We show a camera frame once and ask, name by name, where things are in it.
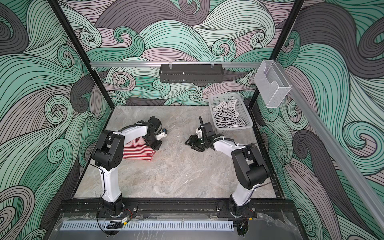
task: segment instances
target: swirl pattern wallpaper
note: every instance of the swirl pattern wallpaper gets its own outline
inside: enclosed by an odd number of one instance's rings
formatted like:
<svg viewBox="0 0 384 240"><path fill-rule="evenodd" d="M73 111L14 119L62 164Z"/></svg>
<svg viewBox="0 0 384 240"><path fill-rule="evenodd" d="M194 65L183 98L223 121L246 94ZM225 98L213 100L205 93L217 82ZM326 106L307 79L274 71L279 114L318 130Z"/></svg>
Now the swirl pattern wallpaper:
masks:
<svg viewBox="0 0 384 240"><path fill-rule="evenodd" d="M322 2L310 0L306 5ZM60 0L91 61L269 59L294 0ZM222 83L161 83L159 68L99 68L115 105L208 105L238 92L248 102L257 69L228 68Z"/></svg>
<svg viewBox="0 0 384 240"><path fill-rule="evenodd" d="M1 239L44 237L110 111L48 2L0 0Z"/></svg>
<svg viewBox="0 0 384 240"><path fill-rule="evenodd" d="M314 114L384 200L384 1L325 0L300 11L280 62ZM288 95L257 100L257 124L309 239L384 239L370 212Z"/></svg>

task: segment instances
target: red and white striped fabric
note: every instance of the red and white striped fabric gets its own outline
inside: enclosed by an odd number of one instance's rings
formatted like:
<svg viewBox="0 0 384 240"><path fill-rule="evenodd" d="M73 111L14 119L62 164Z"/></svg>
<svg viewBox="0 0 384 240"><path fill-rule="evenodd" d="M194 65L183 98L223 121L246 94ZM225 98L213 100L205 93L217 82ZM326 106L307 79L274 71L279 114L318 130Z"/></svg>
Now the red and white striped fabric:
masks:
<svg viewBox="0 0 384 240"><path fill-rule="evenodd" d="M123 159L152 161L154 155L155 151L150 146L145 145L145 141L142 137L138 137L124 145L122 157Z"/></svg>

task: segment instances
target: laundry basket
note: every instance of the laundry basket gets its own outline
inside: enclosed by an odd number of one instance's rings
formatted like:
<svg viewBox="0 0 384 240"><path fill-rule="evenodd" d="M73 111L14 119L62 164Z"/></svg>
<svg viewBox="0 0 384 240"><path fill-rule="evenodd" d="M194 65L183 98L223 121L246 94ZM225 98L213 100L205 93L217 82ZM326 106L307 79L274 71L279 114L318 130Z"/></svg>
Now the laundry basket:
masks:
<svg viewBox="0 0 384 240"><path fill-rule="evenodd" d="M233 97L238 99L235 105L235 110L239 112L239 117L242 118L247 125L242 127L218 127L216 124L212 106L217 106L222 101L226 101L228 103ZM243 129L253 127L252 119L249 116L248 110L245 107L242 97L239 94L231 93L231 94L219 94L219 95L209 96L208 103L209 103L209 109L211 110L212 119L214 121L214 125L217 130L217 133L226 133L226 132L238 131L238 130L243 130Z"/></svg>

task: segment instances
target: gray stone surface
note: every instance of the gray stone surface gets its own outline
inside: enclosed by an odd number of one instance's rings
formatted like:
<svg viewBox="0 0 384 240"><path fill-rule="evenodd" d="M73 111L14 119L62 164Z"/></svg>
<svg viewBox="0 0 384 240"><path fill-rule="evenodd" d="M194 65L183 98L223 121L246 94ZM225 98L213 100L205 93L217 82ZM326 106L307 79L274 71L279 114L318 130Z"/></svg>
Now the gray stone surface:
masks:
<svg viewBox="0 0 384 240"><path fill-rule="evenodd" d="M209 107L194 106L120 106L107 125L119 130L139 120L156 116L168 130L163 144L151 162L123 159L119 165L119 186L123 197L229 197L237 179L232 159L211 149L197 152L184 142L195 134L199 116L212 122ZM241 144L256 142L252 129L225 134ZM75 198L99 197L102 193L98 170L89 166ZM254 198L276 197L271 184L258 188Z"/></svg>

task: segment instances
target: white mesh holder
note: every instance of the white mesh holder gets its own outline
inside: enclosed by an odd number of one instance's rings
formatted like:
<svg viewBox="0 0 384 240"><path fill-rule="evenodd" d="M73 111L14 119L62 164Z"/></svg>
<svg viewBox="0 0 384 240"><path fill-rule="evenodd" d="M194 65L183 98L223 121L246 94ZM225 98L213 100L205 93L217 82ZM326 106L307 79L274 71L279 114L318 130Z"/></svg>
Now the white mesh holder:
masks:
<svg viewBox="0 0 384 240"><path fill-rule="evenodd" d="M263 60L253 79L267 108L278 108L291 90L283 66L273 60Z"/></svg>

